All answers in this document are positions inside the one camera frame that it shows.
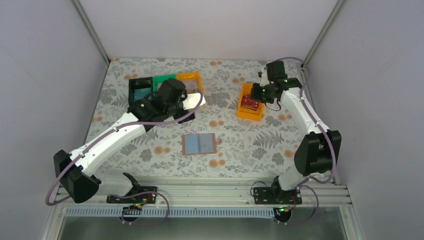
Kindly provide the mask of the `green storage bin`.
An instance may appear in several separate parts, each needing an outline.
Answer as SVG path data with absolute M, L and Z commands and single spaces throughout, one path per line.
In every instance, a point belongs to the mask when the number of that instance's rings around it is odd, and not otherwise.
M 176 78 L 176 74 L 155 75 L 152 77 L 152 90 L 157 91 L 164 81 Z

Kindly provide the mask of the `black storage bin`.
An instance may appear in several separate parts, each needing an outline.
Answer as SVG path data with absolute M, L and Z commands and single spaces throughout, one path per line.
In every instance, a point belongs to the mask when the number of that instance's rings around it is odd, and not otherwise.
M 132 78 L 128 81 L 128 104 L 144 98 L 153 91 L 153 78 Z

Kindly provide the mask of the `orange storage bin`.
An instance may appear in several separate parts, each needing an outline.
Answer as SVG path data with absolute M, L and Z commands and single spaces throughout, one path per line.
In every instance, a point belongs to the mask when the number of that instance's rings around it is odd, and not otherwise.
M 242 84 L 236 108 L 236 116 L 238 118 L 259 122 L 263 117 L 265 104 L 250 99 L 252 88 L 253 85 L 251 83 L 245 82 Z

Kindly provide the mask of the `aluminium mounting rail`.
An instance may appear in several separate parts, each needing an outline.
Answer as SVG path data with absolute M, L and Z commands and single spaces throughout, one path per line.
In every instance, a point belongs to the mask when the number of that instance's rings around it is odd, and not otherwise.
M 136 199 L 95 195 L 84 203 L 64 202 L 67 217 L 135 218 L 262 218 L 304 208 L 339 208 L 352 205 L 348 189 L 333 183 L 308 182 L 284 200 L 276 201 L 269 186 L 272 179 L 231 177 L 139 177 L 149 203 Z

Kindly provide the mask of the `yellow storage bin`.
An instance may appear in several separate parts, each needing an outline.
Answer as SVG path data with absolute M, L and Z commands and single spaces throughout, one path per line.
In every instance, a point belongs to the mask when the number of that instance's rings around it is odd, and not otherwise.
M 177 73 L 176 79 L 181 81 L 188 94 L 203 92 L 202 79 L 199 72 Z

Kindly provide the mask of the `white floral card stack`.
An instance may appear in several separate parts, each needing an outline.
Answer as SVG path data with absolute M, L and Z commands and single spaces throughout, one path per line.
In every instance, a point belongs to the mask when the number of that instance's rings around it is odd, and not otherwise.
M 198 80 L 197 79 L 184 79 L 182 81 L 188 92 L 197 91 L 199 89 Z

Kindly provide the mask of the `floral tablecloth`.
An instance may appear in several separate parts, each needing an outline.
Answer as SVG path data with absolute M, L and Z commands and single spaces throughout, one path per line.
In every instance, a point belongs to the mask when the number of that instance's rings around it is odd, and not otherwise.
M 133 139 L 96 171 L 97 174 L 165 177 L 261 178 L 281 175 L 294 165 L 303 139 L 291 112 L 274 104 L 262 119 L 236 116 L 243 83 L 260 81 L 264 61 L 169 58 L 114 58 L 109 65 L 87 140 L 100 135 L 128 108 L 129 80 L 199 72 L 206 103 L 195 119 L 155 126 Z M 183 155 L 182 136 L 214 133 L 217 153 Z

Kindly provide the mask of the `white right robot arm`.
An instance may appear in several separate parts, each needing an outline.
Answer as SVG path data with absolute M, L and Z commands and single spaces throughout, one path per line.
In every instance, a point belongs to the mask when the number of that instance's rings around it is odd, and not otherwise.
M 270 187 L 273 200 L 282 203 L 309 180 L 319 184 L 333 180 L 342 136 L 319 118 L 305 95 L 306 85 L 287 75 L 281 59 L 267 63 L 258 75 L 261 82 L 253 84 L 250 98 L 263 104 L 283 104 L 304 135 L 294 154 L 294 167 L 275 177 Z

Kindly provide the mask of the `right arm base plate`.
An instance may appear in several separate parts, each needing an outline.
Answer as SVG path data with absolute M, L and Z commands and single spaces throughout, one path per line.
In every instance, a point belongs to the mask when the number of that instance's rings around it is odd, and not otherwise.
M 303 203 L 299 189 L 274 191 L 271 187 L 254 187 L 252 194 L 256 205 L 301 205 Z

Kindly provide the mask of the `teal card stack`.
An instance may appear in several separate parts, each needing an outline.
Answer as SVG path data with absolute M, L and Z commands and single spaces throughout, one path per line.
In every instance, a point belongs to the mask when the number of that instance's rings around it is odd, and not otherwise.
M 148 95 L 151 92 L 152 92 L 152 89 L 150 87 L 136 88 L 133 91 L 133 101 L 143 99 L 146 95 Z

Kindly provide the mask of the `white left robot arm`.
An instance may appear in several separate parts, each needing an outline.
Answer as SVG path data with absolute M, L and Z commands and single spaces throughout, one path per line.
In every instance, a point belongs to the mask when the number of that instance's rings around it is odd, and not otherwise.
M 60 184 L 68 196 L 51 202 L 48 193 L 46 204 L 53 206 L 68 199 L 80 204 L 95 195 L 127 196 L 136 187 L 132 177 L 126 173 L 96 176 L 97 169 L 133 139 L 155 126 L 182 123 L 205 102 L 201 91 L 188 93 L 182 81 L 165 80 L 157 91 L 134 101 L 100 135 L 71 152 L 60 150 L 53 156 L 56 181 L 51 188 Z

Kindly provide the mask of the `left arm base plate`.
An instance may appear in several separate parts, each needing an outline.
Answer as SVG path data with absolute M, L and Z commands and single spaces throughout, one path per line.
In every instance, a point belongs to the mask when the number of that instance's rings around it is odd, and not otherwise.
M 106 202 L 108 204 L 154 204 L 156 202 L 156 186 L 133 186 L 132 189 L 122 197 L 108 195 Z

